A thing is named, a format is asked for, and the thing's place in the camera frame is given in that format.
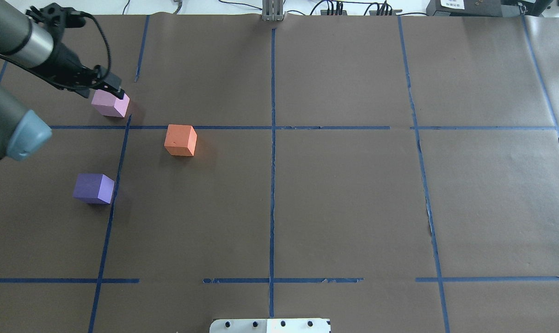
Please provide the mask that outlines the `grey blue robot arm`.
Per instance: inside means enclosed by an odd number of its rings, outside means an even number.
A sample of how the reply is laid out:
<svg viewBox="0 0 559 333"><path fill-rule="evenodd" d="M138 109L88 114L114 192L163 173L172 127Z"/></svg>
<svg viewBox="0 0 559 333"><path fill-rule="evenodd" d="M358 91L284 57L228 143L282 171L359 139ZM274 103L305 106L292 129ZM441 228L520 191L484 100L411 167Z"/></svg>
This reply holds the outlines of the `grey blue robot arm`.
<svg viewBox="0 0 559 333"><path fill-rule="evenodd" d="M83 28L91 21L106 52L106 65L83 65L64 42L66 30ZM31 6L25 12L0 0L0 61L59 90L88 98L91 91L126 97L122 80L112 71L112 52L106 33L91 13L51 3ZM22 161L40 150L52 137L51 127L0 80L0 162Z"/></svg>

